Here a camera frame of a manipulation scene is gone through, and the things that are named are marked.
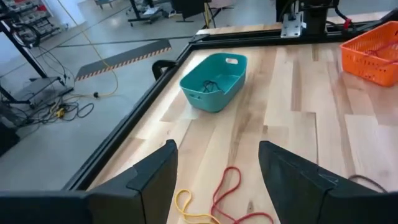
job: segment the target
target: orange plastic basket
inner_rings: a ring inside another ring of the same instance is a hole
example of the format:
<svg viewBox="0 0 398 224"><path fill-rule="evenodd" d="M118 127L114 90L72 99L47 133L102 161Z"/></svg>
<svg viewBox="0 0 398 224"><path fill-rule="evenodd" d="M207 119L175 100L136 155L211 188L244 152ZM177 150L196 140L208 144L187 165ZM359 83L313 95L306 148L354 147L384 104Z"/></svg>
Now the orange plastic basket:
<svg viewBox="0 0 398 224"><path fill-rule="evenodd" d="M343 70L382 86L398 77L398 22L388 22L340 45Z"/></svg>

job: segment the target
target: gray floor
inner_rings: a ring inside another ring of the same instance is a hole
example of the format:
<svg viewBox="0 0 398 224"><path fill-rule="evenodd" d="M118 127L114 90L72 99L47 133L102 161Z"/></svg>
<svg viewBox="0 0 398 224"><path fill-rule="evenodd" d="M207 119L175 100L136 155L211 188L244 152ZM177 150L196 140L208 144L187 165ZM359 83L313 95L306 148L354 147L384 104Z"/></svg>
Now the gray floor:
<svg viewBox="0 0 398 224"><path fill-rule="evenodd" d="M274 3L269 0L240 0L234 9L224 10L216 17L218 27L243 26L252 24L271 24L275 21ZM341 0L340 9L346 14L386 11L397 7L396 0L374 4L373 0ZM93 43L132 41L142 39L179 37L193 35L203 24L202 15L190 20L192 23L176 23L179 17L160 19L152 25L136 22L130 27L126 19L129 1L119 0L114 8L104 7L102 11L91 0L80 4L87 22L77 28L62 32L45 41L42 46L50 50L64 66L74 74L88 63L99 60L89 45L80 47L60 47L67 45L88 44L81 34L84 29ZM92 100L84 98L81 105L94 103L95 108L89 116L72 122L62 122L24 128L19 134L25 137L8 153L0 157L0 190L58 190L61 189L72 175L87 160L103 139L113 130L134 104L154 82L151 65L159 59L175 59L188 39L170 40L173 50L133 63L115 70L119 88L109 98ZM125 52L150 42L130 42L124 44L96 45L102 57ZM37 49L31 50L32 55L39 56ZM61 67L45 56L37 57L49 76L58 75L49 66L61 72ZM28 78L36 74L23 58L17 58L1 65L1 85L11 93L27 85ZM115 77L104 73L95 77L76 82L75 93L90 94L95 91L107 93L114 90ZM61 89L59 84L54 88Z"/></svg>

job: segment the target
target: floor mat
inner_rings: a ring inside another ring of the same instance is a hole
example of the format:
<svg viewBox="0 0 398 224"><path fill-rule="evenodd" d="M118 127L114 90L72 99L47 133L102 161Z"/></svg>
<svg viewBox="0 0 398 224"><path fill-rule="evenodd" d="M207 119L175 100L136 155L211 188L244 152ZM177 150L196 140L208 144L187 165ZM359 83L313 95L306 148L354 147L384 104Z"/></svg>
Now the floor mat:
<svg viewBox="0 0 398 224"><path fill-rule="evenodd" d="M104 61L109 65L109 67L99 60L81 67L76 76L76 81L84 80L86 78L110 71L111 69L116 69L134 62L138 62L145 58L168 52L171 49L172 48L169 40L164 39L109 58L105 58Z"/></svg>

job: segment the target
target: teal plastic basket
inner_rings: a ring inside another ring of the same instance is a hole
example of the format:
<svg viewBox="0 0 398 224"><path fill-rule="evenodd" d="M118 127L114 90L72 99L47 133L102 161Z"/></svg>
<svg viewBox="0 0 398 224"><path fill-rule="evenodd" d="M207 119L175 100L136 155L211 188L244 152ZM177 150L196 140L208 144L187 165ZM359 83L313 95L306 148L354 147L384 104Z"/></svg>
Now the teal plastic basket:
<svg viewBox="0 0 398 224"><path fill-rule="evenodd" d="M243 55L213 54L183 77L180 86L193 107L219 112L244 85L247 64Z"/></svg>

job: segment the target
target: wooden table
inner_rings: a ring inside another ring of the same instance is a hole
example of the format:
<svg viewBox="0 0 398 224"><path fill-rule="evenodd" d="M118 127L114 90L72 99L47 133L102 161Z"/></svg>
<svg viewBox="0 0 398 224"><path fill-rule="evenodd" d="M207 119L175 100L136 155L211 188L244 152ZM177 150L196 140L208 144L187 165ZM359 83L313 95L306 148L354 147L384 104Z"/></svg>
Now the wooden table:
<svg viewBox="0 0 398 224"><path fill-rule="evenodd" d="M365 21L384 14L351 17ZM199 33L278 27L226 27ZM216 52L243 54L248 67L243 89L223 111L210 114L189 105L179 81ZM188 209L193 213L209 211L224 169L236 166L243 182L221 204L223 210L236 218L250 211L267 212L279 222L257 158L261 140L270 140L343 177L361 174L387 190L398 190L398 86L383 88L347 74L340 60L337 43L192 52L92 187L174 139L178 146L175 190L193 192ZM222 191L236 181L236 174L229 175ZM168 223L184 223L174 204ZM268 221L259 217L246 223Z"/></svg>

